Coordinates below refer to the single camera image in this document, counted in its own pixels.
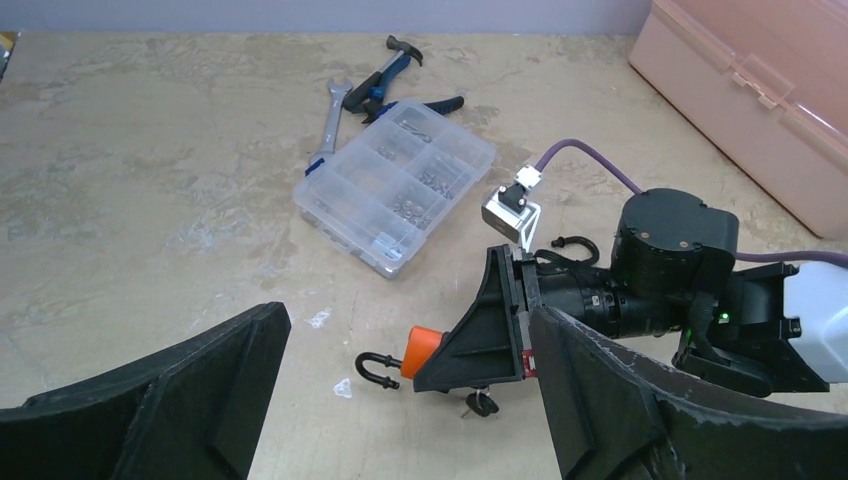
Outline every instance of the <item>wrench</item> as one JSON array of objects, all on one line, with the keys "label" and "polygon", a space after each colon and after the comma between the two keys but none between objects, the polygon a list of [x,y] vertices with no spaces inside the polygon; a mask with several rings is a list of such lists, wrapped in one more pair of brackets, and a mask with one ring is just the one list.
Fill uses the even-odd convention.
[{"label": "wrench", "polygon": [[351,83],[351,81],[347,78],[345,78],[341,85],[337,84],[333,78],[327,80],[327,90],[330,91],[333,101],[330,103],[330,110],[327,112],[327,124],[324,126],[324,138],[321,143],[321,147],[309,160],[309,170],[318,166],[315,162],[321,161],[322,159],[326,162],[329,160],[330,156],[335,153],[336,134],[339,131],[339,119],[342,116],[342,101],[344,100],[345,95],[347,95],[347,92],[352,89],[353,83]]}]

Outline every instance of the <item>gray wall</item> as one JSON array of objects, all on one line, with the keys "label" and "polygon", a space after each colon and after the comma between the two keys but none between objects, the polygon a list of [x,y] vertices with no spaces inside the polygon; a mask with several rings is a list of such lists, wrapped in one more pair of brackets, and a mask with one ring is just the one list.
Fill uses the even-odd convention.
[{"label": "gray wall", "polygon": [[0,30],[636,34],[649,9],[650,0],[2,0]]}]

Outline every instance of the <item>clear plastic organizer box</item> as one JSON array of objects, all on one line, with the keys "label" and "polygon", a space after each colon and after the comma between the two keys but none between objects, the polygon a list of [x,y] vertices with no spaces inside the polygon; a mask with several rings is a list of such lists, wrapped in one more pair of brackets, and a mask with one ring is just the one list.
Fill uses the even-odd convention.
[{"label": "clear plastic organizer box", "polygon": [[494,159],[493,145],[402,100],[298,184],[294,200],[338,250],[392,279]]}]

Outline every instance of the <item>hammer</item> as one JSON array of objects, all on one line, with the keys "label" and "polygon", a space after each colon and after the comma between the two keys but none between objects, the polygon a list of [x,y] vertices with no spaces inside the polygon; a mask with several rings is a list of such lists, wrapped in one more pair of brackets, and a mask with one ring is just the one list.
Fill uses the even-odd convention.
[{"label": "hammer", "polygon": [[352,112],[357,105],[364,102],[366,98],[368,98],[368,94],[371,91],[371,87],[377,86],[380,83],[380,79],[383,77],[383,73],[392,66],[393,63],[400,60],[400,58],[404,55],[409,55],[418,61],[419,66],[424,65],[424,55],[420,50],[410,45],[408,42],[401,42],[394,35],[389,35],[389,38],[386,39],[386,48],[389,50],[397,50],[397,53],[392,55],[392,58],[389,59],[388,62],[384,63],[382,67],[380,67],[376,72],[372,73],[367,80],[362,82],[358,87],[354,88],[347,94],[344,101],[342,102],[342,107],[348,112]]}]

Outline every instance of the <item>pink plastic container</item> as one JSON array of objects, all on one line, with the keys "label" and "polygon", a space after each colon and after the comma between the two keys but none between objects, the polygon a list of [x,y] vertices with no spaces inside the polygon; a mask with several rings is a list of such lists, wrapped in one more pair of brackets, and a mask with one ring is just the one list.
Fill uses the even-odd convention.
[{"label": "pink plastic container", "polygon": [[848,1],[653,0],[630,63],[810,230],[848,238]]}]

